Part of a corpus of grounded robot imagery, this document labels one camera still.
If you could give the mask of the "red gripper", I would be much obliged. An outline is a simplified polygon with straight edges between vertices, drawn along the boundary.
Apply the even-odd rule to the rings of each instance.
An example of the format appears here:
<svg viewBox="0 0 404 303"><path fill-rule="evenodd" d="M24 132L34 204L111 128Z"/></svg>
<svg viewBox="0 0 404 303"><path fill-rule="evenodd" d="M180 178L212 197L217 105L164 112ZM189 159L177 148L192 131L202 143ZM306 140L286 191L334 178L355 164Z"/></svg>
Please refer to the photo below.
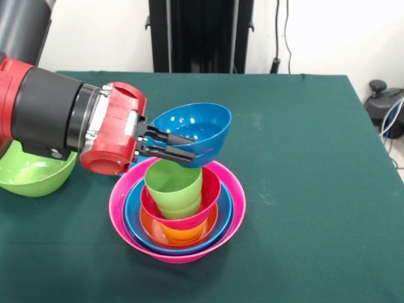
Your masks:
<svg viewBox="0 0 404 303"><path fill-rule="evenodd" d="M137 88L120 81L102 87L80 150L84 168L103 175L119 175L128 170L136 147L136 125L146 108L146 97ZM146 124L145 135L168 145L188 145L194 140L166 133ZM138 148L142 157L157 157L188 165L194 153L173 146Z"/></svg>

